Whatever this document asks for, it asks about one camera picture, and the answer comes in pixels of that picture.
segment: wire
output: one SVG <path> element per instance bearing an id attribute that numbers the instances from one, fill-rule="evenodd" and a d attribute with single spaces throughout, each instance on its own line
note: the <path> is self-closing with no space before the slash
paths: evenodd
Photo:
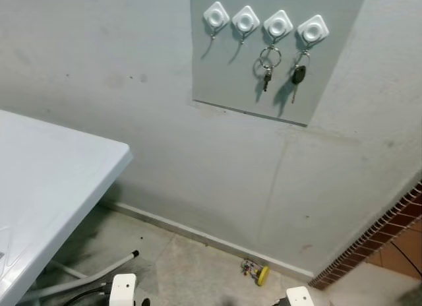
<path id="1" fill-rule="evenodd" d="M 80 293 L 80 294 L 74 296 L 73 298 L 71 298 L 70 300 L 68 300 L 66 303 L 63 304 L 63 306 L 69 306 L 69 305 L 73 304 L 75 301 L 77 301 L 78 299 L 80 299 L 81 297 L 84 297 L 88 294 L 100 292 L 100 291 L 103 291 L 103 287 L 93 288 L 92 290 L 84 291 L 83 293 Z"/>
<path id="2" fill-rule="evenodd" d="M 414 265 L 414 263 L 409 259 L 409 257 L 402 251 L 402 250 L 400 250 L 400 248 L 399 247 L 397 247 L 397 245 L 393 242 L 393 241 L 391 241 L 391 244 L 397 249 L 397 250 L 399 250 L 399 252 L 401 253 L 401 254 L 403 254 L 403 257 L 405 257 L 406 258 L 406 260 L 408 260 L 409 261 L 409 263 L 412 265 L 412 267 L 414 267 L 415 268 L 415 270 L 416 270 L 416 272 L 418 272 L 419 273 L 419 275 L 422 277 L 422 272 L 421 271 L 419 271 L 419 269 L 417 268 L 417 266 L 415 266 Z"/>

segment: tiled floor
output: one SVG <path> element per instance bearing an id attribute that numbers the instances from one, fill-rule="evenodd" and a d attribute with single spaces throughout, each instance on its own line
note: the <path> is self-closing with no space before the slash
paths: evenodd
<path id="1" fill-rule="evenodd" d="M 138 258 L 99 282 L 109 280 L 117 273 L 135 273 L 138 277 L 137 305 L 149 297 L 153 306 L 271 306 L 276 299 L 286 295 L 288 288 L 305 285 L 271 272 L 266 285 L 260 288 L 251 278 L 241 275 L 240 258 L 102 207 L 89 213 L 54 259 L 85 274 L 93 274 L 134 249 L 140 249 Z M 397 278 L 393 272 L 379 268 L 391 272 L 381 274 L 383 278 L 393 280 L 387 281 L 386 288 L 380 285 L 382 289 L 371 291 L 370 285 L 380 274 L 378 270 L 367 269 L 376 266 L 363 266 L 330 288 L 328 294 L 310 288 L 315 306 L 385 306 L 388 305 L 386 298 L 392 301 L 417 285 L 416 280 Z M 72 280 L 70 276 L 49 267 L 40 276 L 38 286 L 69 280 Z M 84 290 L 87 287 L 44 299 L 41 305 L 62 305 Z M 92 296 L 75 305 L 107 304 L 103 297 Z"/>

